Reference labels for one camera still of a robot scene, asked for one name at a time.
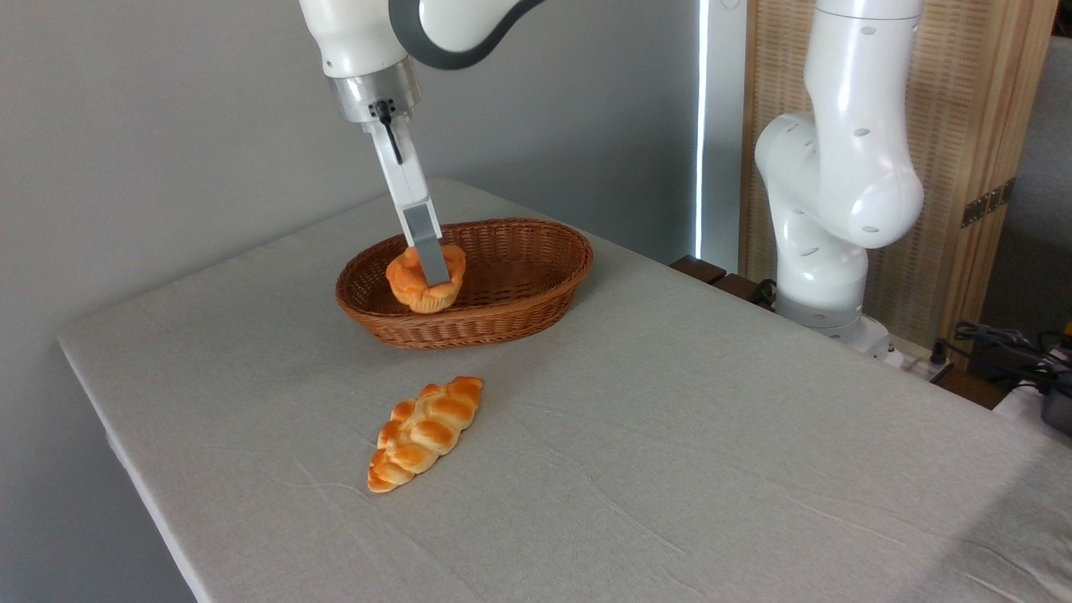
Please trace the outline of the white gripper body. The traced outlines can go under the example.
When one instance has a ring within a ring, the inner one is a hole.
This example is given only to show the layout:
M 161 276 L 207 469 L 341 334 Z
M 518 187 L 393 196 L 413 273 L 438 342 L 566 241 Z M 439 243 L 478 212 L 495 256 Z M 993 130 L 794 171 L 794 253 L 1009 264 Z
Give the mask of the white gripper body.
M 410 115 L 394 116 L 388 126 L 379 121 L 364 123 L 364 132 L 372 137 L 394 203 L 412 204 L 425 198 L 425 172 L 410 137 Z

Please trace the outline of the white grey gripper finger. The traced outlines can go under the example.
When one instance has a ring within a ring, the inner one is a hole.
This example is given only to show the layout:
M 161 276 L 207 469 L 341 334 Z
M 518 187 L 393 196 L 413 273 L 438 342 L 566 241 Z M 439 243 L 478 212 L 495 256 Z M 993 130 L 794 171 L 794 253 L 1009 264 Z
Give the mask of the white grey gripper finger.
M 451 281 L 446 259 L 441 248 L 441 225 L 430 196 L 399 207 L 399 221 L 410 247 L 418 255 L 428 286 L 440 286 Z

